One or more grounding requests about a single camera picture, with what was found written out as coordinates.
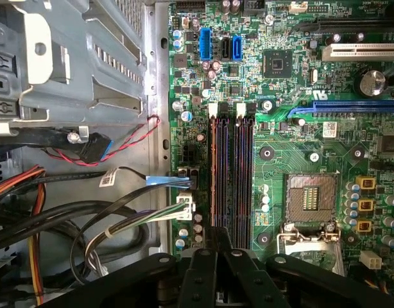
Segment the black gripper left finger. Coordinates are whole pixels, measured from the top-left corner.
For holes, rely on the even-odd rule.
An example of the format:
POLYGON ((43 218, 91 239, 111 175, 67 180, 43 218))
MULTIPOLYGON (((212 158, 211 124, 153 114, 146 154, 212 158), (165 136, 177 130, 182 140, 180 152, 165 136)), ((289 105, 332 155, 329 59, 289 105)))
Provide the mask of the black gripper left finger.
POLYGON ((217 227, 177 260, 156 253, 49 301, 50 307, 214 307, 217 227))

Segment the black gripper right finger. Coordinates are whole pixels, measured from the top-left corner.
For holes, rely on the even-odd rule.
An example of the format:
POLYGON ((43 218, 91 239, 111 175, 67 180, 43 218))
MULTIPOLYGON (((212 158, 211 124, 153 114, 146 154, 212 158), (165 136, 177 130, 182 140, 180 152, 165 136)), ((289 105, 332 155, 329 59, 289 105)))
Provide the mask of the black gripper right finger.
POLYGON ((295 257, 276 254, 261 266, 232 246, 224 227, 218 228, 218 252, 251 307, 394 307, 394 297, 295 257))

